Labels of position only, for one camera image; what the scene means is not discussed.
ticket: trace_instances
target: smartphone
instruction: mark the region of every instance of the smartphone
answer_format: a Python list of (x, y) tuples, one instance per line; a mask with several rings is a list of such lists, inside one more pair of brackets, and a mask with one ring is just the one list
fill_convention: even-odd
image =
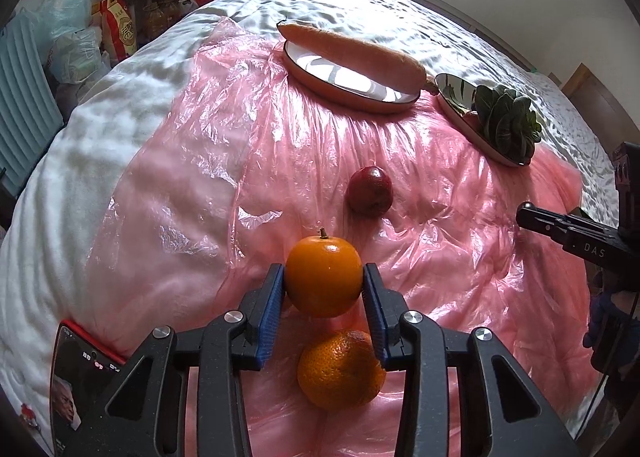
[(56, 457), (126, 361), (75, 323), (58, 327), (51, 365), (49, 415)]

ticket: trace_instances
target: pink plastic sheet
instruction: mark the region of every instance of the pink plastic sheet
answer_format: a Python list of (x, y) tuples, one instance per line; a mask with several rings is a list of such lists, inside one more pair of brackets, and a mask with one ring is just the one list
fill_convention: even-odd
[[(487, 161), (424, 93), (411, 112), (372, 116), (326, 102), (287, 78), (274, 44), (222, 20), (194, 59), (188, 87), (114, 191), (86, 271), (77, 320), (124, 355), (157, 325), (206, 325), (260, 285), (272, 262), (320, 227), (376, 262), (386, 286), (441, 326), (488, 326), (554, 408), (567, 415), (594, 384), (581, 346), (584, 262), (519, 230), (530, 200), (565, 213), (580, 174), (544, 146), (530, 167)], [(351, 216), (343, 196), (357, 169), (394, 181), (382, 220)], [(330, 320), (284, 311), (273, 358), (242, 376), (254, 455), (393, 455), (403, 373), (357, 410), (313, 407), (295, 379), (314, 334), (367, 329), (364, 309)], [(450, 383), (455, 398), (456, 383)], [(190, 385), (188, 452), (194, 453)], [(460, 414), (452, 400), (451, 454)]]

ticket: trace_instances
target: red phone case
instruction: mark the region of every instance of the red phone case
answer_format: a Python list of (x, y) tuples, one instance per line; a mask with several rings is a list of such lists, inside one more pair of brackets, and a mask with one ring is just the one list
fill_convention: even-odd
[(109, 347), (106, 347), (105, 345), (101, 344), (98, 340), (92, 338), (91, 334), (85, 331), (77, 323), (74, 323), (71, 320), (62, 320), (62, 322), (60, 322), (60, 325), (61, 326), (64, 325), (65, 327), (67, 327), (71, 332), (73, 332), (74, 334), (82, 338), (88, 344), (94, 346), (102, 354), (104, 354), (111, 360), (115, 361), (116, 363), (120, 365), (124, 365), (125, 363), (127, 363), (127, 360), (125, 358), (116, 354)]

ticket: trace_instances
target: metal screw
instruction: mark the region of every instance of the metal screw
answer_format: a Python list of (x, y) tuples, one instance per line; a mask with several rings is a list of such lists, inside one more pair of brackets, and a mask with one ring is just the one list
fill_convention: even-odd
[(244, 318), (244, 314), (240, 311), (229, 311), (225, 314), (225, 322), (227, 323), (238, 323), (242, 321), (242, 318)]
[(492, 332), (486, 327), (476, 329), (476, 338), (478, 338), (481, 342), (487, 342), (493, 337), (494, 335), (492, 334)]
[(420, 323), (422, 321), (422, 314), (417, 311), (407, 311), (402, 315), (402, 318), (409, 323)]
[(161, 340), (162, 338), (166, 338), (169, 334), (171, 334), (171, 327), (167, 325), (156, 327), (154, 329), (154, 338), (156, 340)]

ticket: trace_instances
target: carrot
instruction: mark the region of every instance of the carrot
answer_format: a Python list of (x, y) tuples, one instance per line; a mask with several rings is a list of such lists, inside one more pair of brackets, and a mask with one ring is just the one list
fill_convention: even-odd
[(280, 22), (278, 30), (285, 39), (309, 52), (398, 92), (418, 94), (427, 82), (427, 74), (417, 60), (387, 47), (287, 21)]

